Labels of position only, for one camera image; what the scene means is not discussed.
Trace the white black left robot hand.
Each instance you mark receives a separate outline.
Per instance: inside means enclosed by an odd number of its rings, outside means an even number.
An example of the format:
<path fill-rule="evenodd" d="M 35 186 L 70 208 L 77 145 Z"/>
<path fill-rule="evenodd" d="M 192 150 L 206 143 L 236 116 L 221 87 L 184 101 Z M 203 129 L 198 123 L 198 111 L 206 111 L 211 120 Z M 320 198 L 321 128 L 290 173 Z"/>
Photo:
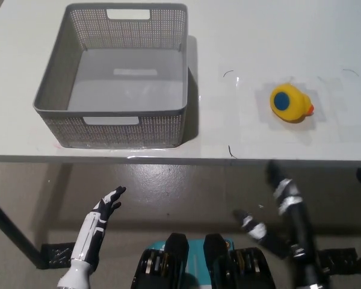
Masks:
<path fill-rule="evenodd" d="M 108 220 L 114 210 L 121 206 L 119 198 L 125 191 L 126 187 L 117 187 L 105 195 L 86 215 L 70 259 L 88 263 L 92 271 L 97 269 Z"/>

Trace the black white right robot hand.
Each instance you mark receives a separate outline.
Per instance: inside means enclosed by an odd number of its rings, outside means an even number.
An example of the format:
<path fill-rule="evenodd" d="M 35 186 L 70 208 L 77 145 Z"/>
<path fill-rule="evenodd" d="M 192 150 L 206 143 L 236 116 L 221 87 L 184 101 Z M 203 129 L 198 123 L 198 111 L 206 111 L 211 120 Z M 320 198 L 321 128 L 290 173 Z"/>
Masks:
<path fill-rule="evenodd" d="M 268 162 L 265 173 L 267 184 L 273 191 L 279 215 L 282 216 L 289 231 L 289 240 L 283 240 L 245 210 L 233 210 L 234 219 L 251 239 L 280 259 L 292 256 L 299 260 L 315 263 L 317 249 L 313 229 L 296 183 L 274 160 Z"/>

